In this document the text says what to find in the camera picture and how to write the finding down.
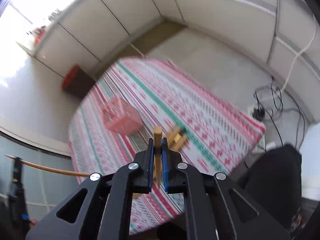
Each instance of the white cable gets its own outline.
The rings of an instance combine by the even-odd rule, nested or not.
[[[133,44],[130,43],[130,46],[133,47],[142,57],[144,57],[143,53]]]
[[[288,73],[288,76],[287,78],[285,79],[285,82],[284,82],[284,85],[282,86],[282,88],[273,95],[273,97],[268,97],[268,98],[263,98],[262,100],[259,100],[260,102],[264,102],[264,101],[267,101],[267,100],[271,100],[271,99],[274,99],[275,97],[278,97],[280,96],[280,92],[283,93],[285,88],[287,87],[287,84],[289,82],[289,79],[290,79],[290,76],[291,76],[291,72],[293,70],[293,67],[294,67],[294,64],[296,63],[298,57],[301,56],[302,53],[304,53],[307,49],[309,49],[309,47],[311,46],[311,43],[313,42],[313,40],[315,39],[316,37],[316,33],[317,33],[317,21],[316,21],[316,18],[315,16],[313,16],[313,20],[314,20],[314,23],[315,23],[315,31],[313,33],[313,36],[312,36],[312,39],[309,41],[308,45],[305,46],[302,50],[300,50],[298,53],[295,53],[295,57],[293,58],[293,61],[291,63],[291,66],[290,66],[290,70],[289,70],[289,73]]]

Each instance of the wooden pole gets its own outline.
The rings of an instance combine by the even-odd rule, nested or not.
[[[4,156],[15,160],[16,157],[13,157],[9,154],[4,154]],[[59,174],[64,174],[64,175],[70,175],[70,176],[78,176],[78,177],[88,177],[90,176],[90,173],[82,173],[82,172],[75,172],[75,171],[66,171],[66,170],[60,170],[60,169],[54,169],[54,168],[50,168],[50,167],[46,167],[46,166],[41,166],[38,164],[34,164],[34,163],[30,163],[30,162],[26,162],[24,160],[21,160],[22,164],[28,165],[30,167],[34,167],[36,169],[40,169],[43,171],[50,171],[50,172],[54,172],[54,173],[59,173]]]
[[[153,128],[153,147],[155,153],[156,184],[158,187],[160,187],[161,182],[161,146],[162,127],[156,126]]]

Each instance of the metal screw head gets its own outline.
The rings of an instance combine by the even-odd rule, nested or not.
[[[135,170],[135,169],[137,169],[139,167],[139,165],[137,164],[137,163],[130,163],[129,165],[128,165],[128,168],[130,169],[130,170]]]
[[[219,172],[219,173],[217,173],[216,177],[219,180],[225,180],[227,176],[224,173]]]
[[[99,173],[92,173],[91,175],[90,175],[90,179],[92,180],[92,181],[96,181],[96,180],[98,180],[98,179],[100,179],[100,174]]]
[[[184,169],[186,169],[188,167],[188,164],[186,164],[186,163],[178,163],[177,167],[180,170],[184,170]]]

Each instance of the pink plastic basket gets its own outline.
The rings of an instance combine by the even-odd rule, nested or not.
[[[143,127],[137,109],[119,96],[112,98],[102,112],[104,126],[110,131],[131,135]]]

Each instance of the pink patterned tablecloth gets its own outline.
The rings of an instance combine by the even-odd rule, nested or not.
[[[106,130],[102,109],[119,95],[139,112],[144,128],[132,136]],[[69,126],[76,171],[110,174],[147,148],[154,126],[186,129],[182,159],[202,173],[230,173],[256,145],[265,127],[228,102],[205,91],[169,62],[122,58],[96,82]],[[163,184],[132,201],[130,234],[165,223],[183,212],[183,197],[167,195]]]

